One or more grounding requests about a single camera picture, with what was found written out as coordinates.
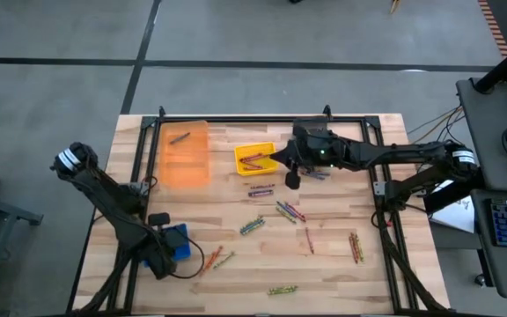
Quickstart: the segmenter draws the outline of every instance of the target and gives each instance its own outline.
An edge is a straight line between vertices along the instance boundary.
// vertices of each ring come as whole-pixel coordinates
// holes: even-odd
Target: orange transparent bin
[[[248,144],[234,148],[234,158],[236,159],[236,170],[242,176],[259,175],[263,173],[273,173],[277,170],[277,162],[266,157],[252,161],[252,163],[262,166],[261,170],[246,170],[246,164],[240,162],[240,159],[255,154],[273,154],[275,153],[275,145],[273,143]]]
[[[206,121],[162,123],[158,169],[161,184],[170,188],[208,185],[209,164],[209,124]]]

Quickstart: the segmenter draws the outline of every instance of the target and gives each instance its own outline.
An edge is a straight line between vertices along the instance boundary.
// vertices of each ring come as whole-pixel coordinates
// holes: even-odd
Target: concrete floor
[[[136,58],[152,0],[0,0],[0,56]],[[500,60],[476,0],[164,0],[148,59],[490,65]],[[92,207],[48,167],[73,141],[102,165],[132,67],[0,65],[0,198],[43,213],[14,232],[0,311],[62,313]],[[481,73],[145,67],[131,114],[403,113],[407,129],[456,107],[454,83]],[[466,123],[454,135],[471,146]],[[410,139],[416,139],[420,132]],[[452,307],[507,315],[476,288],[474,251],[440,250]]]

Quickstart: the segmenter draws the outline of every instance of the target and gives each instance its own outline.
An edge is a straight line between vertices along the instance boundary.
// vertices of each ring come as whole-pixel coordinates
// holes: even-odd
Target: wooden table
[[[385,144],[408,142],[400,114],[379,117]],[[141,118],[122,115],[117,123],[107,173],[119,182],[129,181]],[[330,123],[328,127],[340,136],[362,139],[358,124]],[[274,142],[277,149],[283,148],[290,138],[290,124],[211,123],[209,133],[210,185],[194,190],[158,185],[151,191],[149,213],[169,212],[172,225],[186,223],[190,237],[207,256],[220,245],[224,246],[222,256],[231,251],[237,255],[219,269],[190,280],[170,276],[157,281],[149,269],[139,269],[133,313],[392,312],[378,230],[370,222],[375,206],[367,172],[330,169],[326,180],[304,177],[299,190],[290,190],[283,183],[284,166],[273,174],[242,177],[236,173],[233,154],[234,147],[242,144]],[[143,170],[147,157],[145,152]],[[391,166],[391,170],[393,178],[400,180],[415,173],[412,165]],[[276,184],[275,195],[247,196],[251,185],[266,183]],[[280,216],[276,200],[297,206],[306,215],[306,224],[294,225]],[[421,204],[418,200],[411,203]],[[241,236],[239,228],[258,216],[266,218],[266,225]],[[400,216],[412,269],[437,301],[449,306],[426,215],[408,209]],[[315,254],[308,247],[305,226],[310,228]],[[351,232],[361,240],[364,263],[354,262]],[[91,230],[74,308],[87,303],[103,284],[113,267],[116,248],[112,226],[101,219]],[[192,247],[191,258],[179,262],[177,273],[190,275],[199,266],[200,255]],[[402,304],[408,307],[400,272],[397,280]],[[298,285],[296,293],[267,295],[269,288],[290,284]],[[121,287],[119,305],[124,289]]]

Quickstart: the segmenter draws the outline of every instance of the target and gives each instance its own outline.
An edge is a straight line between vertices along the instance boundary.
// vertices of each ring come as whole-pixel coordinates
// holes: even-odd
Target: orange striped tape
[[[500,27],[494,18],[494,14],[492,14],[492,10],[490,9],[489,3],[486,0],[479,0],[479,5],[482,10],[482,14],[489,24],[490,32],[492,33],[492,37],[494,37],[494,41],[496,41],[496,45],[500,50],[500,54],[502,57],[507,57],[507,44],[506,40],[502,36],[502,32],[500,32]]]

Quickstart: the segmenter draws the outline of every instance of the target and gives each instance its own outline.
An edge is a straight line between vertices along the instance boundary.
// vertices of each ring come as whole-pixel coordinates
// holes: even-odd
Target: yellow bin
[[[271,142],[262,144],[241,145],[234,148],[234,158],[236,159],[236,170],[242,176],[259,175],[263,173],[273,173],[277,170],[278,163],[273,159],[266,157],[252,161],[253,164],[262,166],[261,170],[246,170],[246,164],[240,162],[242,158],[255,154],[273,154],[275,153],[275,145]]]

